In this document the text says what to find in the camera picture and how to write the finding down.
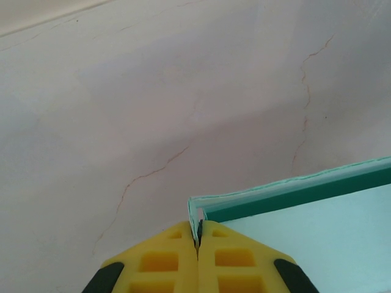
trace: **black rubber grip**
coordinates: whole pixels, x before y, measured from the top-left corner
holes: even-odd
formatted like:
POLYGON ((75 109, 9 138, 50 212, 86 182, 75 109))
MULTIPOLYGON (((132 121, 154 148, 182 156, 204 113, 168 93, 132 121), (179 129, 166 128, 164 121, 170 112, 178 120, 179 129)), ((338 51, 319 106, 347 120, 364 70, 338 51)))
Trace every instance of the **black rubber grip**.
POLYGON ((114 262, 101 268, 82 293, 111 293, 124 266, 122 262, 114 262))
POLYGON ((284 259, 276 259, 274 265, 291 293, 319 293, 297 264, 284 259))

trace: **green glass edge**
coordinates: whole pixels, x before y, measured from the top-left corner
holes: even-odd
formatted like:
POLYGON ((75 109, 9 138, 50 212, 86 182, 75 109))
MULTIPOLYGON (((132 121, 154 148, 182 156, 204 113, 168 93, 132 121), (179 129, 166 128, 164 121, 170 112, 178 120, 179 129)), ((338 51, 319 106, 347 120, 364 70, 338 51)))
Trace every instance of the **green glass edge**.
POLYGON ((287 192, 271 198, 230 206, 217 211, 205 211, 205 216, 208 220, 225 222, 339 195, 351 194, 386 184, 391 184, 391 167, 287 192))

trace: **light blue surface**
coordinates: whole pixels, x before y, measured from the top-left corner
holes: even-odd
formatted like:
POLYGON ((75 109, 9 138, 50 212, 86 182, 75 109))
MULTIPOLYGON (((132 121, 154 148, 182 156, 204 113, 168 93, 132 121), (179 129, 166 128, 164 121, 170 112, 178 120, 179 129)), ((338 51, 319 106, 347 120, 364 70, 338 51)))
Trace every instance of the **light blue surface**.
POLYGON ((289 178, 278 182, 270 183, 264 186, 258 186, 251 189, 234 192, 224 195, 208 195, 203 197, 191 197, 188 201, 189 221, 195 242, 198 244, 197 229, 199 224, 200 209, 203 212, 204 219, 208 218, 206 210, 210 207, 224 209, 230 206, 252 202, 255 200, 275 197, 293 190, 318 186, 351 176, 368 174, 380 169, 389 168, 391 157, 383 157, 366 162, 346 165, 335 169, 325 170, 312 175, 289 178))
POLYGON ((391 290, 391 184, 224 222, 292 256, 321 293, 391 290))

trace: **wall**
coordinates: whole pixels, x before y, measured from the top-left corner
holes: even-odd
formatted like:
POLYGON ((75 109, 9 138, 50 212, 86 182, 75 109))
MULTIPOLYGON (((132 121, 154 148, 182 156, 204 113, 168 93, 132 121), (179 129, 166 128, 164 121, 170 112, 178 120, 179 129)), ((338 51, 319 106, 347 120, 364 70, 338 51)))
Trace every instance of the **wall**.
POLYGON ((390 9, 118 0, 1 38, 1 291, 81 291, 189 196, 388 155, 390 9))

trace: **rectangular slot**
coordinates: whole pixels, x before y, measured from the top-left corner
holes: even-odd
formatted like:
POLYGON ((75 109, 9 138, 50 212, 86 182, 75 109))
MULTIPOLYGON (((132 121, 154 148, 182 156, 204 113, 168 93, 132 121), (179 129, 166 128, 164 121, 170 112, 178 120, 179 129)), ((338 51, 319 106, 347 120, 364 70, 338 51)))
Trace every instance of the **rectangular slot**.
POLYGON ((254 267, 254 256, 245 248, 222 248, 214 252, 214 264, 220 267, 254 267))
POLYGON ((174 281, 133 282, 128 293, 174 293, 174 281))
POLYGON ((141 257, 140 272, 173 272, 178 270, 178 253, 151 251, 141 257))
POLYGON ((220 230, 213 230, 212 237, 228 237, 228 235, 220 230))
POLYGON ((182 238, 182 232, 181 231, 174 232, 169 236, 169 238, 170 239, 180 239, 180 238, 182 238))
POLYGON ((259 276, 219 276, 219 293, 266 293, 259 276))

